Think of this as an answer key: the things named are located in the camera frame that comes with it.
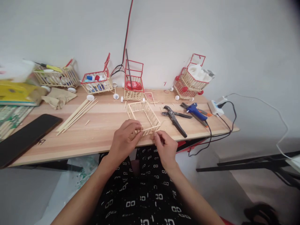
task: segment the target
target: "wooden table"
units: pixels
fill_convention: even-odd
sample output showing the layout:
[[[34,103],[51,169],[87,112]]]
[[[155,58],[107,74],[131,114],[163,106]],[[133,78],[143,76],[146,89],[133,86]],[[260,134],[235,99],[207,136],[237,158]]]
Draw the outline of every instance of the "wooden table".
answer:
[[[183,138],[179,131],[172,125],[169,117],[161,114],[160,107],[168,105],[175,112],[185,113],[185,110],[180,104],[185,102],[190,105],[191,102],[188,100],[176,101],[175,92],[166,91],[167,93],[165,93],[163,90],[150,89],[146,89],[145,92],[152,92],[155,101],[160,101],[156,106],[151,104],[151,107],[162,123],[161,130],[165,130],[176,141],[184,140],[185,138]],[[120,97],[123,96],[124,89],[117,88],[117,93]],[[63,120],[66,120],[86,99],[87,93],[80,87],[77,89],[77,95],[78,96],[75,99],[68,102],[61,110],[53,110],[48,104],[43,102],[39,107],[32,110],[23,121],[23,125],[19,126],[18,129],[24,127],[44,113],[61,117]],[[43,138],[45,140],[43,143],[41,142],[33,146],[10,166],[49,162],[109,151],[115,130],[128,119],[126,109],[124,110],[125,101],[121,103],[120,99],[114,100],[111,92],[98,94],[95,95],[95,97],[99,102],[65,133],[56,136],[57,133],[55,130],[57,128],[55,128]],[[199,109],[210,112],[207,105],[207,99],[204,96],[197,95],[194,102],[197,102]],[[222,116],[222,118],[230,127],[232,126],[232,122],[228,118],[225,116]],[[147,126],[146,116],[142,117],[142,115],[137,115],[137,119],[143,126]],[[186,119],[177,116],[177,120],[187,133],[187,140],[210,136],[209,129],[205,128],[195,118]],[[209,117],[207,122],[213,135],[228,132],[228,127],[216,116]],[[237,127],[234,127],[233,129],[233,131],[238,130],[239,128]],[[140,140],[138,146],[151,145],[153,143],[150,135],[148,135]]]

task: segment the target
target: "pliers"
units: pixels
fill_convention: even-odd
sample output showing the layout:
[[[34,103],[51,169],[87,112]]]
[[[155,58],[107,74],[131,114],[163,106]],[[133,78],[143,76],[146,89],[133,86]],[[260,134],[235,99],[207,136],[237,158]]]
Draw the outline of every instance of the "pliers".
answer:
[[[183,117],[183,118],[188,118],[188,119],[191,119],[192,116],[188,116],[188,115],[185,115],[185,114],[182,114],[182,113],[179,113],[179,112],[174,112],[170,107],[168,106],[164,106],[163,107],[164,109],[168,110],[168,112],[162,112],[162,114],[164,116],[168,116],[171,121],[172,121],[172,124],[177,128],[177,130],[181,133],[181,135],[186,138],[188,135],[185,133],[185,131],[182,129],[182,127],[179,125],[177,119],[175,118],[175,115],[177,116],[180,116],[180,117]]]

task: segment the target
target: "blue glue gun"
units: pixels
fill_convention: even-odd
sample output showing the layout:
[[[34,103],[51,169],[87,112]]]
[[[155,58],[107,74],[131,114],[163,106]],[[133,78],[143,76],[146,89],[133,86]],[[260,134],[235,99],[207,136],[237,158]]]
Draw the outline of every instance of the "blue glue gun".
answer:
[[[187,113],[192,113],[196,117],[198,117],[200,120],[205,121],[207,120],[207,117],[200,113],[197,109],[197,103],[193,103],[187,108]]]

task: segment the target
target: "smartphone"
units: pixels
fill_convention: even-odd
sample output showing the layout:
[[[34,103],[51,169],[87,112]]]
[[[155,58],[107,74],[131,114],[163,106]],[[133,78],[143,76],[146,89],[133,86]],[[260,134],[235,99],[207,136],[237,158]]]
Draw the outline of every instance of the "smartphone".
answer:
[[[62,118],[43,114],[0,142],[0,168],[17,160],[61,122]]]

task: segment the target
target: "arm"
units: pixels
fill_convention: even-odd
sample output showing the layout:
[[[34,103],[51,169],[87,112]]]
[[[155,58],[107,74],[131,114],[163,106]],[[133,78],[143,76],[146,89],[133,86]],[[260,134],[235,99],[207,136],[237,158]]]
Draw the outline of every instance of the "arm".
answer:
[[[126,120],[115,132],[109,154],[103,157],[96,171],[57,215],[51,225],[82,225],[91,218],[103,188],[116,168],[134,150],[142,137],[141,124]]]
[[[158,131],[154,133],[154,141],[162,166],[172,179],[185,205],[192,212],[194,218],[203,225],[224,225],[223,221],[214,209],[193,188],[191,183],[181,172],[177,162],[175,161],[178,146],[177,142],[174,141],[165,131]]]

